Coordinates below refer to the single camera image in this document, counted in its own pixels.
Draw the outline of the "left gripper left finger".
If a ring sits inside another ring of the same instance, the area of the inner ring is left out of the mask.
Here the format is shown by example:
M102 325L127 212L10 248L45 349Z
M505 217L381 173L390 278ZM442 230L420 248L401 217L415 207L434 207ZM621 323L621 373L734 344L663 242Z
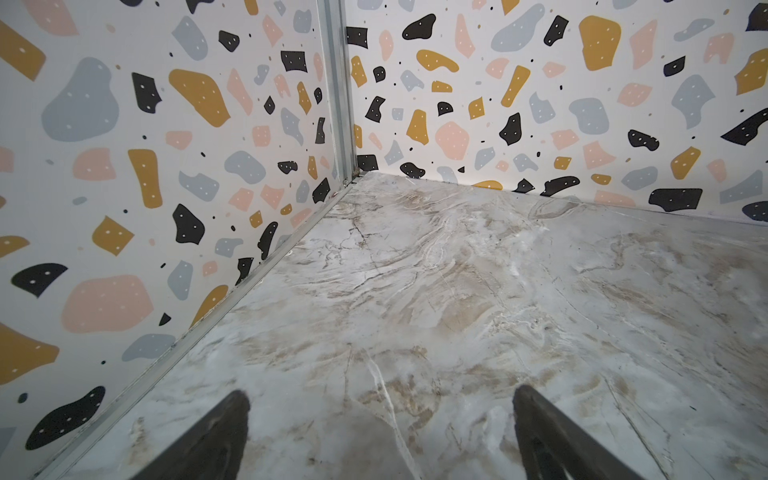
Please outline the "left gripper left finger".
M249 410L244 391L230 392L133 479L236 479Z

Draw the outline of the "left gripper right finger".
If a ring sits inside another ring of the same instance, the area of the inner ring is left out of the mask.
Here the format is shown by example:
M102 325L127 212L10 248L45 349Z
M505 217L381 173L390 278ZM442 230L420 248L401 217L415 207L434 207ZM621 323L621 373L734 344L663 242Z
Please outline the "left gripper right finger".
M532 386L518 387L512 403L528 479L640 477Z

